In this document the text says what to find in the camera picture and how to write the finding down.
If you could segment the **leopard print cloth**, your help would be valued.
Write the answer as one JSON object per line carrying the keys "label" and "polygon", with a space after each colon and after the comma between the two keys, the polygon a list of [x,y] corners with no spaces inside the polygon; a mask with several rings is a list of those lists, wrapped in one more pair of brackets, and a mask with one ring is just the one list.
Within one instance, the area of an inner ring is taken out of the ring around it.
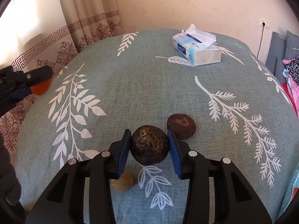
{"label": "leopard print cloth", "polygon": [[290,75],[293,77],[293,80],[296,82],[296,84],[299,84],[298,65],[299,65],[298,58],[293,59],[288,64],[288,71],[289,71]]}

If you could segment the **beige patterned curtain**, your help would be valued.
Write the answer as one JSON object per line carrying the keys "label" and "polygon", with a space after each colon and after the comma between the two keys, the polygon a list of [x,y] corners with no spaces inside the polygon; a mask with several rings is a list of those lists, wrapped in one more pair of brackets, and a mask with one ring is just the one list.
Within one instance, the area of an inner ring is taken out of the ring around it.
{"label": "beige patterned curtain", "polygon": [[116,0],[11,0],[1,16],[1,67],[54,74],[86,46],[123,32]]}

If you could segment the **dark brown passion fruit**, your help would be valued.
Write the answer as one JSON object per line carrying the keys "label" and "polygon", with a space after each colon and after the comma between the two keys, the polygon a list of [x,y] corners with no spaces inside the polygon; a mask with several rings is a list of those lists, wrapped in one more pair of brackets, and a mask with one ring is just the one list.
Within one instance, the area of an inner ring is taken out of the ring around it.
{"label": "dark brown passion fruit", "polygon": [[173,114],[167,119],[167,129],[172,131],[178,140],[186,140],[195,134],[197,126],[190,116]]}

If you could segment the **pink quilt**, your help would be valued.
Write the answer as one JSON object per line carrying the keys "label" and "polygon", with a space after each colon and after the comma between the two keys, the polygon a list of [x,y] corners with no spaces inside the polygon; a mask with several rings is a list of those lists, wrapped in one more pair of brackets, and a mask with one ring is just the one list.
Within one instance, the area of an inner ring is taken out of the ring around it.
{"label": "pink quilt", "polygon": [[295,104],[296,115],[298,116],[298,57],[291,60],[283,60],[285,69],[283,75],[287,80]]}

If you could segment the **grey cushion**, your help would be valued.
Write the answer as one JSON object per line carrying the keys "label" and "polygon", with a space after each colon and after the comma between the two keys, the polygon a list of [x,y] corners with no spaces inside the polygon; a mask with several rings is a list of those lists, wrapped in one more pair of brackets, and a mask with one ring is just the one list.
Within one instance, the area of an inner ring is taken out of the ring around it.
{"label": "grey cushion", "polygon": [[277,32],[273,32],[266,67],[279,83],[286,83],[286,78],[283,76],[285,69],[283,60],[291,60],[296,57],[298,57],[298,35],[287,31],[286,38],[284,38]]}

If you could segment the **white wall socket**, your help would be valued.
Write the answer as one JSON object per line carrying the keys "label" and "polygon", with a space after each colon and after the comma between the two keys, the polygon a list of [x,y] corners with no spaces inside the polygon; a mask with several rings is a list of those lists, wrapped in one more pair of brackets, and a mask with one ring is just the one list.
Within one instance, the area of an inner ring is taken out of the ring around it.
{"label": "white wall socket", "polygon": [[260,18],[260,25],[266,29],[270,29],[270,22],[264,18]]}

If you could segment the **blue tissue pack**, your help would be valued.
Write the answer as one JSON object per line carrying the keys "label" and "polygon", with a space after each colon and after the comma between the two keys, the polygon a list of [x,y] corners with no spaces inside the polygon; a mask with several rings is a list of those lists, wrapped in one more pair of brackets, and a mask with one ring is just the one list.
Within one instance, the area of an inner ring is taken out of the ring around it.
{"label": "blue tissue pack", "polygon": [[173,46],[193,66],[221,62],[221,49],[215,44],[214,34],[198,30],[194,24],[172,37]]}

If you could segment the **dark cracked passion fruit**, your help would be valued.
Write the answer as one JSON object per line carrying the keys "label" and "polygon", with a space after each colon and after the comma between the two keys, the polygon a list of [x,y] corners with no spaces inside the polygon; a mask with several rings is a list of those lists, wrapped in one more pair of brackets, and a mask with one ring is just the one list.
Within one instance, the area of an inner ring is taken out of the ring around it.
{"label": "dark cracked passion fruit", "polygon": [[167,157],[169,149],[167,135],[156,126],[143,125],[131,136],[131,155],[143,166],[162,162]]}

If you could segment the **teal leaf-pattern bedsheet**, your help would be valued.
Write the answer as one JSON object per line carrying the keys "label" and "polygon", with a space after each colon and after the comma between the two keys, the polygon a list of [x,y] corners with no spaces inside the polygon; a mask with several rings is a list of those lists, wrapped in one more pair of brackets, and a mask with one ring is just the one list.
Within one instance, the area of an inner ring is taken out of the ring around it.
{"label": "teal leaf-pattern bedsheet", "polygon": [[87,160],[142,125],[167,129],[175,113],[196,123],[187,140],[206,158],[230,158],[272,220],[298,164],[298,118],[281,84],[241,41],[217,35],[221,61],[187,66],[174,30],[126,34],[87,46],[31,106],[15,170],[31,211],[68,159]]}

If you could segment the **yellowish kiwi fruit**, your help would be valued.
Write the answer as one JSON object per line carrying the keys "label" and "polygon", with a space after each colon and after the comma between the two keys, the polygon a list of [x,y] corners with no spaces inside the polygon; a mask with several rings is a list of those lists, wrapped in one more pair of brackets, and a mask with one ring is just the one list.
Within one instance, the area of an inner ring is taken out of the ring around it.
{"label": "yellowish kiwi fruit", "polygon": [[111,180],[112,187],[119,192],[125,192],[133,187],[134,180],[132,175],[125,171],[118,180]]}

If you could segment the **small orange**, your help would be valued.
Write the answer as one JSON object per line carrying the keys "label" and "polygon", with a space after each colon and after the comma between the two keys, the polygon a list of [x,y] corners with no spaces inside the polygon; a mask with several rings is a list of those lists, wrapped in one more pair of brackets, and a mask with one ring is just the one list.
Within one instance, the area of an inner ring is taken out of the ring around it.
{"label": "small orange", "polygon": [[50,78],[42,83],[38,83],[30,88],[31,92],[37,96],[44,95],[52,84],[53,79]]}

